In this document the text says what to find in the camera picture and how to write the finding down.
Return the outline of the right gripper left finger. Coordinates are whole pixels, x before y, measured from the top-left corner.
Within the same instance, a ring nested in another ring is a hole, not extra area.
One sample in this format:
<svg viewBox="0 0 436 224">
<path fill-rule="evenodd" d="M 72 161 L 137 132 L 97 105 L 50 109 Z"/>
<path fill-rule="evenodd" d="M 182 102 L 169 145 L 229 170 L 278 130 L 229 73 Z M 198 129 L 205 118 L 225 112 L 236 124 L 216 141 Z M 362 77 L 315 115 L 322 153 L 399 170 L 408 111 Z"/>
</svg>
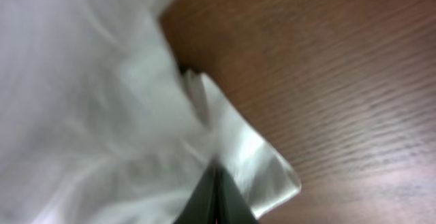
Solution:
<svg viewBox="0 0 436 224">
<path fill-rule="evenodd" d="M 174 224 L 215 224 L 217 222 L 215 173 L 216 169 L 213 165 L 207 167 Z"/>
</svg>

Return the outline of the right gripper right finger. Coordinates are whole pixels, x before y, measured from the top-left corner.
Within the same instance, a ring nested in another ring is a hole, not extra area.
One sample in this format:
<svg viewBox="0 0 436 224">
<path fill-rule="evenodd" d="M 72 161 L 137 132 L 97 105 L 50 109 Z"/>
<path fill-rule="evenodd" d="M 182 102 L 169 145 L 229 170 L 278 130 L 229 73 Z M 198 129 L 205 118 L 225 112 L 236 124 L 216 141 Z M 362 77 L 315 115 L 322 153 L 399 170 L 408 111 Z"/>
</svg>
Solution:
<svg viewBox="0 0 436 224">
<path fill-rule="evenodd" d="M 236 183 L 224 168 L 216 174 L 216 217 L 218 224 L 258 224 Z"/>
</svg>

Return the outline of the white t-shirt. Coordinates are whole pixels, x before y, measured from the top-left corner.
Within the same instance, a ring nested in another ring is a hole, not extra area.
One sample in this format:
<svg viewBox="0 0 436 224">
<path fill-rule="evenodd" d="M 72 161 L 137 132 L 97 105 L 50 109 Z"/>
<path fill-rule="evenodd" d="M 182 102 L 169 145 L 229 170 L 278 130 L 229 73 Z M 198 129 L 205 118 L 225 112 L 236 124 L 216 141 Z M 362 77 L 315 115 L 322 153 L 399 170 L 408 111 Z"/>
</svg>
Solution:
<svg viewBox="0 0 436 224">
<path fill-rule="evenodd" d="M 258 220 L 292 166 L 158 23 L 173 0 L 1 0 L 1 222 L 174 223 L 208 166 Z"/>
</svg>

